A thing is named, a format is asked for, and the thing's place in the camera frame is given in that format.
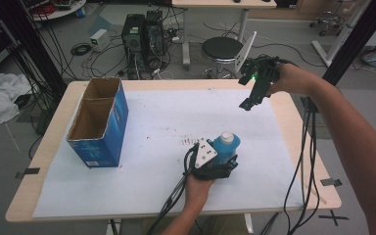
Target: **white paper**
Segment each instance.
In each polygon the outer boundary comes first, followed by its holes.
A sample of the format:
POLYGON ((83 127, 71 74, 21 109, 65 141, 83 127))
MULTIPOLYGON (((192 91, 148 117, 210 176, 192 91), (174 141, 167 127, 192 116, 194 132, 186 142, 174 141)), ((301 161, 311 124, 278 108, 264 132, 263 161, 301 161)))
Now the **white paper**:
MULTIPOLYGON (((129 116, 119 167, 88 168, 66 142, 44 181, 33 217, 132 217, 158 213, 200 138, 238 135, 238 167, 218 179, 203 212, 282 208, 295 167, 267 100, 246 112, 249 90, 125 92, 129 116)), ((288 207, 301 207, 297 183, 288 207)), ((184 197, 172 209, 180 212, 184 197)))

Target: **floor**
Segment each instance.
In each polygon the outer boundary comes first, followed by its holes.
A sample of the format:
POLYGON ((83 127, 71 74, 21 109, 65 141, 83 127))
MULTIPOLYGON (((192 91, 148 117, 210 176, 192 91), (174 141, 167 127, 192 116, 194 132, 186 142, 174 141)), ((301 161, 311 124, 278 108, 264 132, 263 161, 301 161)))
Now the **floor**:
MULTIPOLYGON (((50 32, 57 36, 60 47, 66 56, 64 67, 71 60, 70 68, 76 78, 86 80, 90 76, 101 74, 115 76, 119 71, 124 70, 126 66, 125 62, 118 64, 124 54, 122 46, 120 46, 121 40, 117 38, 121 32, 124 16, 128 13, 146 13, 146 10, 155 9, 144 6, 87 4, 85 10, 85 18, 79 19, 75 15, 65 16, 50 23, 41 24, 40 31, 48 41, 50 41, 50 32), (97 59, 92 58, 91 62, 86 61, 89 54, 72 58, 70 48, 77 43, 89 43, 88 38, 99 28, 109 30, 109 34, 112 37, 112 49, 102 55, 98 55, 97 59), (91 65, 93 70, 84 69, 83 65, 87 65, 89 68, 91 65)), ((191 19, 197 21, 190 24, 191 66, 189 70, 182 67, 181 46, 178 44, 180 39, 175 38, 175 44, 172 44, 169 48, 170 64, 160 74, 161 77, 157 76, 156 79, 198 79, 202 78, 204 69, 212 66, 210 62, 204 60, 201 56, 201 42, 204 41, 204 38, 220 35, 221 31, 205 27, 201 20, 196 17, 191 19)), ((177 15, 177 20, 181 24, 181 15, 177 15)), ((176 20, 166 20, 164 23, 166 27, 177 27, 176 20)), ((233 22, 229 21, 206 21, 206 23, 218 29, 230 29, 233 25, 233 22)), ((258 32, 258 38, 254 43, 258 48, 252 49, 250 57, 254 58, 260 54, 279 56, 319 75, 323 75, 326 71, 310 42, 318 40, 321 45, 328 48, 336 37, 328 35, 319 37, 317 29, 310 28, 309 22, 301 21, 249 20, 246 31, 253 30, 258 32), (298 51, 290 46, 300 48, 302 57, 318 67, 304 62, 298 51)), ((54 44, 50 44, 50 47, 52 51, 56 51, 54 44)), ((354 63, 357 68, 361 66, 359 59, 356 59, 354 63)), ((7 59, 0 65, 0 72, 19 73, 20 70, 10 59, 7 59)), ((66 73, 64 73, 63 77, 67 81, 74 79, 74 77, 66 73)), ((339 82, 338 87, 376 128, 376 69, 364 66, 362 70, 356 70, 351 67, 339 82)), ((21 183, 21 180, 16 178, 17 172, 24 171, 28 167, 30 163, 29 156, 33 156, 37 146, 37 144, 33 145, 33 143, 38 138, 39 135, 34 132, 31 123, 19 122, 18 117, 0 124, 0 234, 112 234, 106 220, 37 223, 10 223, 5 220, 6 210, 21 183)), ((344 173, 332 141, 330 139, 319 139, 318 152, 330 176, 334 179, 340 179, 343 184, 337 187, 343 205, 333 211, 318 211, 313 219, 300 228, 296 234, 368 234, 365 217, 356 200, 353 188, 344 173), (340 216, 340 218, 336 220, 320 218, 321 215, 331 216, 332 213, 335 216, 340 216)), ((272 213, 253 213, 254 234, 260 234, 271 217, 272 213)), ((292 213, 292 219, 296 219, 294 213, 292 213)), ((206 217, 199 218, 200 226, 204 225, 205 222, 207 222, 206 217)), ((141 234, 140 225, 141 219, 124 219, 121 222, 120 234, 141 234)), ((286 229, 286 215, 281 213, 274 221, 271 233, 285 234, 286 229)), ((198 228, 194 227, 191 234, 197 233, 198 228)))

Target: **blue box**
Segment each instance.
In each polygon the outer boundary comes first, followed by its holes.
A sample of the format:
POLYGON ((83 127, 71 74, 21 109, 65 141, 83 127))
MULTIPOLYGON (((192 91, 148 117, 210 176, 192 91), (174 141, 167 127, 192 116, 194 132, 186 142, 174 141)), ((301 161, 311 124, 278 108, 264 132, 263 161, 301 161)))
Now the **blue box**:
POLYGON ((88 167, 118 167, 127 116, 120 78, 93 78, 67 141, 88 167))

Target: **blue bottle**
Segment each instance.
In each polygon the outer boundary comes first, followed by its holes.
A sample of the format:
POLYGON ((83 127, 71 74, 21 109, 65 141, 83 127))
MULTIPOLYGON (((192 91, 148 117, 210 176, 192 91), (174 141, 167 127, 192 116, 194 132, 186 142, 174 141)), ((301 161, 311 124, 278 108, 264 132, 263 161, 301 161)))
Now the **blue bottle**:
POLYGON ((236 149, 239 145, 240 138, 237 135, 227 131, 223 132, 212 143, 212 147, 217 152, 212 162, 216 165, 226 164, 236 155, 236 149))

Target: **hand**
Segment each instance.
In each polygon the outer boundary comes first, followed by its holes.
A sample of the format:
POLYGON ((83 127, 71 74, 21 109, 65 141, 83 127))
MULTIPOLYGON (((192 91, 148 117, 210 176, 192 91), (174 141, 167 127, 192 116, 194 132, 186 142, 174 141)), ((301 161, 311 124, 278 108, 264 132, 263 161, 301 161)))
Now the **hand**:
POLYGON ((194 175, 189 174, 185 191, 184 209, 199 213, 207 202, 210 188, 215 180, 199 180, 194 175))
POLYGON ((314 86, 323 81, 319 76, 291 64, 280 65, 278 70, 280 79, 270 86, 268 95, 285 91, 310 96, 314 86))

